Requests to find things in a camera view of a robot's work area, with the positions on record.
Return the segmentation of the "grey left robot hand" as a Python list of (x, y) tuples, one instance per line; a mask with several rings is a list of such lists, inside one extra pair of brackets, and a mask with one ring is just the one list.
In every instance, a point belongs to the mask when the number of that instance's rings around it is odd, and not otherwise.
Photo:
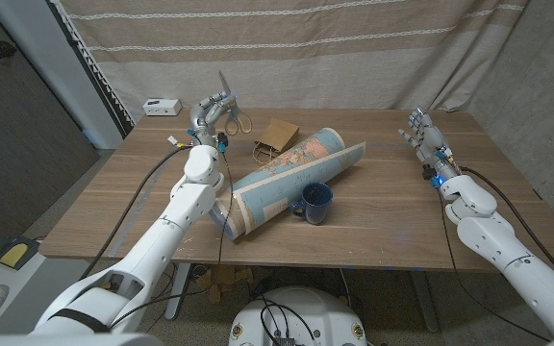
[(215, 123), (219, 117), (231, 110), (236, 104), (236, 97), (222, 91), (203, 99), (190, 110), (190, 126), (194, 145), (215, 147)]

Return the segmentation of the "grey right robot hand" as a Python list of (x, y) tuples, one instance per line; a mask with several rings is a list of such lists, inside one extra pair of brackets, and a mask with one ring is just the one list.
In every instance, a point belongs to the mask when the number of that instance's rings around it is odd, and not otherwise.
[(428, 180), (434, 188), (439, 188), (449, 179), (460, 175), (449, 142), (432, 122), (427, 111), (417, 107), (411, 113), (408, 124), (414, 131), (413, 135), (402, 129), (398, 133), (415, 149), (415, 154), (422, 163), (424, 180)]

